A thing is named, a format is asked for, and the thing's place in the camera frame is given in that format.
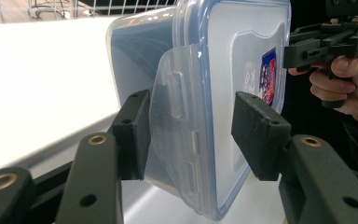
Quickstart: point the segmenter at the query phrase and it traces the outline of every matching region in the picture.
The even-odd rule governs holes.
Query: finger
[[[323,69],[319,69],[318,71],[312,73],[310,75],[310,82],[312,85],[317,86],[322,90],[335,93],[348,94],[354,92],[356,89],[356,86],[349,81],[330,79]]]
[[[339,56],[332,62],[331,69],[338,77],[356,77],[358,76],[358,59]]]
[[[321,100],[324,101],[340,101],[340,100],[346,100],[348,99],[348,94],[346,93],[338,93],[333,91],[327,91],[324,89],[321,89],[315,85],[312,85],[310,87],[310,92],[318,97]]]
[[[350,94],[345,100],[344,105],[337,108],[336,111],[347,115],[353,115],[354,117],[358,116],[358,97]]]

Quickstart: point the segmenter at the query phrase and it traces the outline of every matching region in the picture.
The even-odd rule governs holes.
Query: mounting hole
[[[0,190],[5,189],[16,182],[17,177],[16,174],[12,173],[0,175]]]
[[[344,197],[343,200],[350,207],[358,208],[358,201],[356,199],[352,197]]]
[[[123,120],[121,121],[121,123],[123,123],[123,124],[129,124],[129,123],[131,123],[131,120],[130,120],[130,119],[123,119]]]
[[[106,141],[106,137],[103,135],[95,135],[89,139],[90,145],[100,145]]]
[[[303,137],[301,141],[310,147],[320,147],[322,145],[318,139],[312,137]]]
[[[93,204],[95,204],[96,202],[97,202],[97,196],[95,196],[94,194],[89,194],[87,196],[84,196],[80,200],[80,206],[82,206],[82,207],[90,207]]]

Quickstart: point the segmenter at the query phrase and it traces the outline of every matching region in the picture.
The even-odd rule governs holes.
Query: black metal bracket
[[[73,162],[35,180],[1,169],[0,224],[123,223],[121,180],[144,178],[149,105],[149,91],[134,93],[107,133],[84,137]]]
[[[231,133],[257,178],[282,175],[289,223],[358,223],[358,176],[324,140],[291,137],[290,127],[260,98],[237,92]]]

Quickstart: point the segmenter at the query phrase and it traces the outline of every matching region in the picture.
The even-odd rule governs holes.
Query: black mechanical part
[[[358,223],[358,175],[324,140],[287,137],[290,124],[276,117],[260,98],[237,93],[232,135],[257,178],[282,174],[280,194],[288,222]],[[284,124],[275,130],[284,134],[267,128],[274,125],[266,125],[271,120]]]
[[[116,137],[120,148],[118,166],[121,180],[145,178],[150,145],[149,106],[149,91],[130,95],[108,131]]]
[[[20,167],[0,170],[0,224],[22,223],[34,203],[31,174]]]
[[[358,58],[358,1],[326,0],[326,5],[327,14],[337,18],[292,32],[290,45],[284,49],[283,67],[307,67],[319,61],[332,61],[339,55]],[[323,106],[339,108],[343,103],[323,101]]]
[[[279,148],[290,139],[291,125],[264,101],[237,91],[231,134],[260,180],[277,180]]]
[[[116,139],[94,133],[80,141],[57,224],[123,223]]]

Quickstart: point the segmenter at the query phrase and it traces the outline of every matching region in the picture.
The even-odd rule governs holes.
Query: container lid
[[[152,145],[185,203],[222,219],[250,172],[230,131],[236,91],[281,112],[289,1],[189,1],[176,7],[160,59]]]

